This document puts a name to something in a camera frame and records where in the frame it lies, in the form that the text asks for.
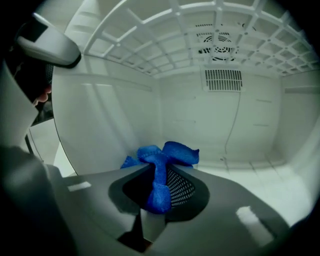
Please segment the white plastic grid shelf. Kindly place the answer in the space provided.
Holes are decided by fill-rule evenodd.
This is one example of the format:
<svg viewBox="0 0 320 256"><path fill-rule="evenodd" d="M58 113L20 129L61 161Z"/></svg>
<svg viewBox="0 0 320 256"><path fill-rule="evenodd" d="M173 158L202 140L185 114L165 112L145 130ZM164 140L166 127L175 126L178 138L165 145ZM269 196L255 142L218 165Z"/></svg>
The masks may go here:
<svg viewBox="0 0 320 256"><path fill-rule="evenodd" d="M121 0L83 52L154 78L206 69L275 77L320 70L304 30L275 0Z"/></svg>

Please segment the black mini fridge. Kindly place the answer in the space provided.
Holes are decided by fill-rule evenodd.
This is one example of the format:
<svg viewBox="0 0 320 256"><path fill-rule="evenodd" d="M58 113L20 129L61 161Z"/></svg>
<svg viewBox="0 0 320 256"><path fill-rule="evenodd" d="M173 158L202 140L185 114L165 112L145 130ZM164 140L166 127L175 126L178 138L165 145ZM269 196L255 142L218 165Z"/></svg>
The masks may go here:
<svg viewBox="0 0 320 256"><path fill-rule="evenodd" d="M63 0L57 25L81 60L53 73L53 113L77 174L119 169L143 146L199 149L194 167L235 181L292 225L320 191L320 70L267 76L204 69L155 78L84 54L121 0Z"/></svg>

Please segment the blue cleaning cloth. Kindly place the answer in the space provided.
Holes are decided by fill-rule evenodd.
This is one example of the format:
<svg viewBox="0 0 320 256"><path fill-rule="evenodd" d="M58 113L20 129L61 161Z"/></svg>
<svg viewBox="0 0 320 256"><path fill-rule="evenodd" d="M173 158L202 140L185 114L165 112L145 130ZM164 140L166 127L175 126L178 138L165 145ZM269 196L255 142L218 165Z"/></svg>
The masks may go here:
<svg viewBox="0 0 320 256"><path fill-rule="evenodd" d="M167 141L163 148L156 145L140 147L136 158L127 156L121 168L129 168L143 163L155 167L152 190L147 197L145 209L153 214L165 214L172 208L186 203L195 193L195 187L172 170L168 164L192 168L199 163L200 150L191 149L179 142Z"/></svg>

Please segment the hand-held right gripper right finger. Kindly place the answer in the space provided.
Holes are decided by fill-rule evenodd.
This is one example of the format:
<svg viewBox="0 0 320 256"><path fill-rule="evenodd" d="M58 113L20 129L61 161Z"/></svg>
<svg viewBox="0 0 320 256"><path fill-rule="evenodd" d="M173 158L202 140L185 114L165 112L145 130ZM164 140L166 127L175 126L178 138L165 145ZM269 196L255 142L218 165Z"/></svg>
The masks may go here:
<svg viewBox="0 0 320 256"><path fill-rule="evenodd" d="M192 220L168 223L149 248L149 256L259 255L264 249L236 214L241 207L250 207L275 239L289 231L278 212L242 185L189 167L173 168L202 181L208 188L209 201Z"/></svg>

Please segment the person's left hand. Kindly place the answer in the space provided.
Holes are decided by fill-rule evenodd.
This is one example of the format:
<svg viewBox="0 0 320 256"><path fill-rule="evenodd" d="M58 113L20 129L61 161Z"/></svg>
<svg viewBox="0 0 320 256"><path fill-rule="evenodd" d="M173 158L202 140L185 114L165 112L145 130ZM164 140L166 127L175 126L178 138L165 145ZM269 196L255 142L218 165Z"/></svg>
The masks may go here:
<svg viewBox="0 0 320 256"><path fill-rule="evenodd" d="M52 92L52 85L49 84L45 89L44 92L38 96L34 101L33 105L36 106L38 103L45 103L49 99L49 94Z"/></svg>

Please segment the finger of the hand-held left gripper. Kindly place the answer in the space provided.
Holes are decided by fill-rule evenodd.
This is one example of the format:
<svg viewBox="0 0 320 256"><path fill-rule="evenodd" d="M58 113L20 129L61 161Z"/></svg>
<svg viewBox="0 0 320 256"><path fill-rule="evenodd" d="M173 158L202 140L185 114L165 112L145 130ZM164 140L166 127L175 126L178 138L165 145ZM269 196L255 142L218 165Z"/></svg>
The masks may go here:
<svg viewBox="0 0 320 256"><path fill-rule="evenodd" d="M73 40L35 12L20 27L15 41L26 56L56 67L72 69L82 58Z"/></svg>

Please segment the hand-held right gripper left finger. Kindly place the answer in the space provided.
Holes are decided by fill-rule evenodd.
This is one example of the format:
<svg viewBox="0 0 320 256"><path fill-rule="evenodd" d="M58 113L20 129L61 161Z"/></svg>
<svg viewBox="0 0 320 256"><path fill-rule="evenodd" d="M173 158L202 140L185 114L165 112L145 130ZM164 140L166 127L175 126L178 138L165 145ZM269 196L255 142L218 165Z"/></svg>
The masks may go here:
<svg viewBox="0 0 320 256"><path fill-rule="evenodd" d="M141 209L152 189L150 164L65 177L64 184L77 206L103 231L123 245L143 253Z"/></svg>

